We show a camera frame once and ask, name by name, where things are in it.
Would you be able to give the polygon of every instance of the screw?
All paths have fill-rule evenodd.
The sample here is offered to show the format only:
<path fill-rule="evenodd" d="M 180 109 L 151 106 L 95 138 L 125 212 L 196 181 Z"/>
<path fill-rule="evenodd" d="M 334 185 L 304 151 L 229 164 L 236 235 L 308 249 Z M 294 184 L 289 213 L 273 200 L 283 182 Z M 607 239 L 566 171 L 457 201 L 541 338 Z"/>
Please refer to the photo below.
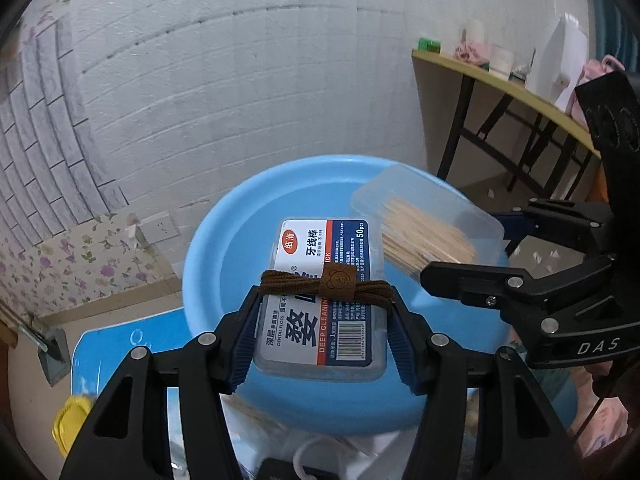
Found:
<path fill-rule="evenodd" d="M 203 346 L 213 345 L 216 342 L 216 335 L 213 332 L 205 332 L 198 336 L 198 343 Z"/>
<path fill-rule="evenodd" d="M 136 346 L 132 351 L 131 351 L 131 358 L 135 359 L 136 361 L 138 359 L 142 359 L 144 356 L 146 355 L 146 348 L 143 346 Z"/>
<path fill-rule="evenodd" d="M 542 320 L 542 323 L 540 323 L 540 328 L 542 329 L 542 332 L 545 332 L 547 334 L 555 334 L 560 326 L 554 318 L 545 317 L 545 319 Z"/>
<path fill-rule="evenodd" d="M 523 283 L 524 281 L 520 276 L 511 276 L 507 280 L 507 285 L 509 285 L 512 288 L 520 288 Z"/>
<path fill-rule="evenodd" d="M 431 342 L 436 346 L 446 346 L 449 344 L 449 338 L 444 334 L 433 334 Z"/>

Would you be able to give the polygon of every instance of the white cable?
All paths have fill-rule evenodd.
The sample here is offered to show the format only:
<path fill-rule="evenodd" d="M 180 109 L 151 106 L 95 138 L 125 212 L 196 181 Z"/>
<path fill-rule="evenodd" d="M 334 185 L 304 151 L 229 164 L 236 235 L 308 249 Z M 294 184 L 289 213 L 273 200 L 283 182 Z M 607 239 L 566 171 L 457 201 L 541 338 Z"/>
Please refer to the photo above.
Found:
<path fill-rule="evenodd" d="M 296 475 L 298 475 L 298 478 L 300 478 L 300 480 L 318 480 L 315 476 L 306 474 L 305 469 L 302 467 L 302 455 L 311 446 L 314 446 L 315 444 L 318 444 L 319 442 L 322 442 L 322 441 L 327 441 L 327 442 L 331 442 L 332 444 L 337 444 L 338 446 L 346 447 L 339 440 L 331 438 L 330 436 L 316 436 L 316 437 L 310 438 L 304 444 L 301 444 L 300 447 L 293 454 L 293 460 L 292 460 L 293 469 L 296 472 Z M 339 470 L 340 469 L 340 453 L 337 453 L 337 457 L 338 457 L 338 470 Z"/>

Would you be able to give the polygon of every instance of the wall socket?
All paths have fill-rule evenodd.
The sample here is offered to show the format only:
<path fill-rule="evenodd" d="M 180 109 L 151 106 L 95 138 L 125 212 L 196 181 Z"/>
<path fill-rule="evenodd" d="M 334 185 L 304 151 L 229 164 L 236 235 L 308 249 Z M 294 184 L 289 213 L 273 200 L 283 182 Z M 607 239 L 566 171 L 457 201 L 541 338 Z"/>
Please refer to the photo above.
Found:
<path fill-rule="evenodd" d="M 140 230 L 149 244 L 155 244 L 180 234 L 167 211 L 145 218 L 140 222 Z"/>

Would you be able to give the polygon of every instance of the floral wallpaper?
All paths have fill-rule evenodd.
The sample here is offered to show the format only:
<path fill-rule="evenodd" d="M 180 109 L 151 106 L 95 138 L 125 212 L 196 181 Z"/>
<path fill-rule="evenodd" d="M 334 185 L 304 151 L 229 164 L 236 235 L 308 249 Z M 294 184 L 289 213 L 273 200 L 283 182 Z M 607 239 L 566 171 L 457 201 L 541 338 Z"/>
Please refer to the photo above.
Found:
<path fill-rule="evenodd" d="M 71 0 L 32 0 L 20 20 L 20 45 L 35 38 L 69 11 Z"/>
<path fill-rule="evenodd" d="M 0 240 L 0 297 L 20 314 L 47 316 L 168 277 L 153 248 L 137 248 L 133 213 L 95 217 L 27 251 Z"/>

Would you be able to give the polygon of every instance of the wooden table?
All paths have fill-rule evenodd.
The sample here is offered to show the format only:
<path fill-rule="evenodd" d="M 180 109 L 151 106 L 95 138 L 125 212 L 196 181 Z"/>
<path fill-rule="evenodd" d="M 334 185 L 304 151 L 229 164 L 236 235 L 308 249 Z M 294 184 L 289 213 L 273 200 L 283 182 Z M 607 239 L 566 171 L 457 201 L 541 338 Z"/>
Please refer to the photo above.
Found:
<path fill-rule="evenodd" d="M 478 146 L 481 150 L 503 165 L 507 171 L 513 174 L 514 179 L 510 187 L 513 187 L 515 179 L 519 179 L 523 181 L 523 183 L 526 184 L 526 186 L 533 192 L 543 198 L 551 197 L 551 194 L 560 183 L 562 174 L 566 171 L 569 162 L 574 160 L 575 162 L 578 162 L 580 170 L 576 175 L 572 188 L 567 193 L 568 198 L 571 193 L 574 192 L 575 186 L 577 186 L 578 181 L 582 177 L 592 155 L 600 156 L 597 150 L 593 147 L 590 133 L 585 130 L 583 126 L 574 121 L 567 114 L 562 113 L 552 103 L 527 91 L 527 89 L 524 88 L 523 83 L 519 81 L 505 81 L 486 70 L 469 63 L 458 61 L 457 59 L 445 54 L 434 54 L 432 52 L 414 50 L 412 56 L 414 59 L 427 61 L 462 74 L 462 84 L 460 87 L 460 95 L 458 97 L 458 105 L 453 117 L 449 139 L 447 139 L 447 145 L 437 173 L 437 176 L 442 180 L 446 180 L 447 175 L 449 174 L 449 169 L 456 153 L 460 137 L 464 137 Z M 476 81 L 492 86 L 503 92 L 504 95 L 494 110 L 489 114 L 487 120 L 482 124 L 478 132 L 473 133 L 465 128 L 465 119 Z M 534 124 L 529 123 L 529 121 L 508 110 L 509 104 L 514 99 L 526 104 L 538 113 Z M 513 162 L 505 154 L 486 142 L 488 134 L 503 115 L 508 115 L 513 119 L 516 119 L 531 130 L 527 147 L 525 148 L 519 163 Z M 547 124 L 544 128 L 540 127 L 542 118 L 547 119 Z M 558 126 L 568 134 L 562 144 L 553 138 L 553 134 Z M 583 144 L 589 150 L 584 160 L 580 160 L 574 155 L 574 151 L 578 143 Z M 544 185 L 541 185 L 534 180 L 529 173 L 532 165 L 538 159 L 544 148 L 549 144 L 558 146 L 560 148 L 560 155 L 548 180 Z M 524 170 L 524 166 L 528 166 L 528 171 Z"/>

